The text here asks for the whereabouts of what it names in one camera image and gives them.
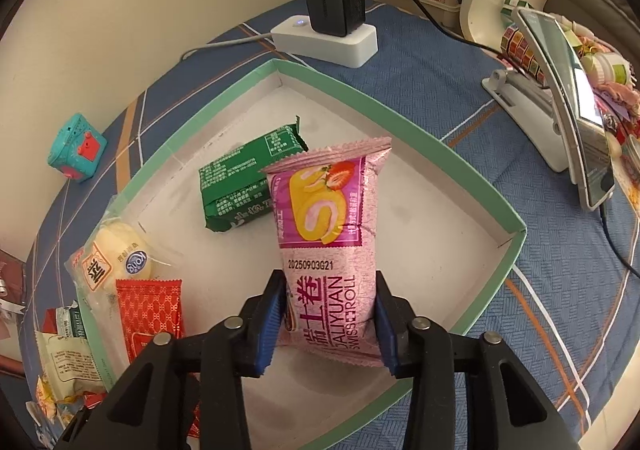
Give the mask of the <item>colourful clutter pile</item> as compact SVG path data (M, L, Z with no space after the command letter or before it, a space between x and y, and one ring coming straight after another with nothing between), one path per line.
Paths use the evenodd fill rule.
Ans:
M526 2L507 0L502 7L508 26L500 50L513 61L514 71L549 89L544 72L515 22L515 10L533 9ZM630 63L610 44L599 40L589 28L559 14L548 14L559 23L578 55L601 113L608 140L614 180L623 181L631 205L639 204L639 92Z

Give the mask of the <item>clear white bun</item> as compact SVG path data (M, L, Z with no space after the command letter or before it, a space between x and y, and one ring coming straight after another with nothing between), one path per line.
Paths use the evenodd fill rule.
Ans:
M150 280L178 262L176 253L153 241L139 225L106 213L88 239L66 260L77 292L96 320L117 312L117 280Z

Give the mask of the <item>blue plaid tablecloth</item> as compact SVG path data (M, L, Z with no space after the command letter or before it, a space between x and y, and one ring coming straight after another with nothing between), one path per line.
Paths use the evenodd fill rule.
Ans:
M134 103L134 114L107 127L98 172L66 184L54 199L26 262L26 311L18 339L26 380L40 362L34 333L47 310L72 301L64 260L88 236L116 190L116 165L138 170L206 103L273 57L268 43L242 44L305 9L301 0L267 11L226 33L230 47L182 62ZM350 70L316 69L365 92L446 142L511 203L527 238L515 269L474 332L502 334L575 436L584 436L622 377L639 340L639 280L620 264L637 256L634 212L623 193L604 215L579 206L565 174L547 166L534 145L480 81L494 62L447 40L431 23L380 2L367 19L378 29L378 53Z

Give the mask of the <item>cream white snack packet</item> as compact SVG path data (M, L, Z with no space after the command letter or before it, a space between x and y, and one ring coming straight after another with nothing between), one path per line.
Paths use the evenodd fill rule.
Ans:
M105 392L85 338L43 332L36 332L35 337L42 370L56 402L71 402L85 392Z

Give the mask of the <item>smartphone on stand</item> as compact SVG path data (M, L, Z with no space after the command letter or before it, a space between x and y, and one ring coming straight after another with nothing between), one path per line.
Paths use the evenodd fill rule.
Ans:
M587 74L565 32L551 16L518 8L514 20L535 51L551 90L555 123L580 205L593 212L611 196L615 180L602 116Z

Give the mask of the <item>mint green snack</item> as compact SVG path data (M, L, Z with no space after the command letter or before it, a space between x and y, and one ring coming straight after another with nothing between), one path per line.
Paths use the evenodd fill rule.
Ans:
M62 337L86 337L84 322L76 300L70 306L62 306L55 309L54 313L56 332Z

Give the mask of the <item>white phone stand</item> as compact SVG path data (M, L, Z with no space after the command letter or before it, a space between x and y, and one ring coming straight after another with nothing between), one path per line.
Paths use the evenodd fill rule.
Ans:
M562 137L550 90L507 69L496 69L482 80L482 86L534 144L544 162L555 173L569 170L574 181L570 150Z

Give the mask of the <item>white power strip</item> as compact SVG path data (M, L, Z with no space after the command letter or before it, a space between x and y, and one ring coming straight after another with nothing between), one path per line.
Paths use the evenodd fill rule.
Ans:
M316 32L308 16L292 16L272 28L270 34L278 51L349 69L361 68L378 53L376 27L367 23L338 37Z

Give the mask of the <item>long red snack packet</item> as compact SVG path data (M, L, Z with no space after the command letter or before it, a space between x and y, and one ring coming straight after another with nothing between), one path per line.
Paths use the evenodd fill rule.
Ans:
M120 323L129 362L161 332L184 335L181 280L116 281Z

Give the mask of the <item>green rimmed white tray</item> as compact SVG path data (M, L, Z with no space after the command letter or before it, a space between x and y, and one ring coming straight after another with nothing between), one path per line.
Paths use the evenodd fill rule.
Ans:
M129 222L170 261L158 268L182 282L186 329L207 331L262 292L272 270L293 268L293 302L306 320L326 300L317 342L348 342L352 278L335 267L357 231L357 174L350 163L316 164L277 186L280 210L235 219L229 231L204 226L198 170L241 144L299 122L313 149L387 137L378 175L375 265L397 295L444 328L466 332L494 298L526 238L522 218L474 168L434 136L332 77L271 60L206 104L170 136L108 210Z

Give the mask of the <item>teal toy house box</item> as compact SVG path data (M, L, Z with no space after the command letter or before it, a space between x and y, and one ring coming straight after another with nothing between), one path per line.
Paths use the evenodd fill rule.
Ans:
M83 182L96 172L106 146L105 137L76 113L58 131L47 163L67 179Z

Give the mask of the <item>yellow cake packet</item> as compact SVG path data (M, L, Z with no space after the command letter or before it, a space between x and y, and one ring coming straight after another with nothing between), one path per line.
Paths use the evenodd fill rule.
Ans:
M67 426L75 415L74 404L82 396L74 382L50 382L44 375L36 381L36 403L50 422L58 421Z

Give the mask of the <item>small red box snack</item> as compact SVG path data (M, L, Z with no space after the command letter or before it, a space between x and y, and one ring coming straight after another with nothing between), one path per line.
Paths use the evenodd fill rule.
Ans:
M56 309L49 308L44 312L44 318L41 325L41 331L48 334L56 334L58 326L56 325Z

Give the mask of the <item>pink swiss roll packet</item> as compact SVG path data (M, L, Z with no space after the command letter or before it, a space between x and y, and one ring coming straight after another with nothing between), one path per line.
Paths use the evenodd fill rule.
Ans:
M286 277L279 342L354 366L382 363L376 295L378 175L392 140L297 153L266 168Z

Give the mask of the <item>dark green snack packet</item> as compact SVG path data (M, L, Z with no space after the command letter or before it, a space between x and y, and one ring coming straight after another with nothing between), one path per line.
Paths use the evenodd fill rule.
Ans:
M262 170L307 150L296 118L201 167L198 180L205 227L226 232L269 213L271 196Z

